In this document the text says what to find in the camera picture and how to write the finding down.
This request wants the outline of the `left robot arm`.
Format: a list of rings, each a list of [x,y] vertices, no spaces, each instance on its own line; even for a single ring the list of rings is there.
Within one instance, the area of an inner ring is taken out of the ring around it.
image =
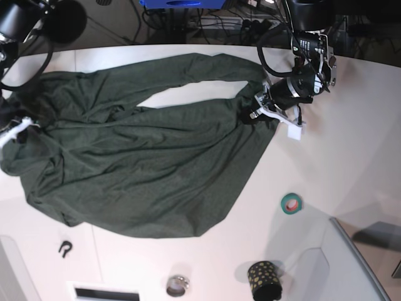
[[[282,11],[275,6],[281,22],[267,30],[256,47],[264,71],[279,78],[262,97],[262,104],[277,112],[311,103],[314,96],[335,85],[336,58],[325,34],[335,22],[335,5],[333,1],[283,1]],[[279,72],[268,65],[263,47],[284,31],[289,36],[294,66],[291,71]]]

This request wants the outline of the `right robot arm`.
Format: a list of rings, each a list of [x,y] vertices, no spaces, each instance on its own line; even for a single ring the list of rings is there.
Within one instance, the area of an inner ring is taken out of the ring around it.
[[[20,86],[1,84],[1,90],[17,92],[32,86],[49,65],[54,52],[54,44],[43,33],[43,26],[54,1],[1,1],[1,78],[4,70],[9,70],[19,59],[18,46],[30,37],[42,36],[48,46],[47,57],[39,70],[26,83]]]

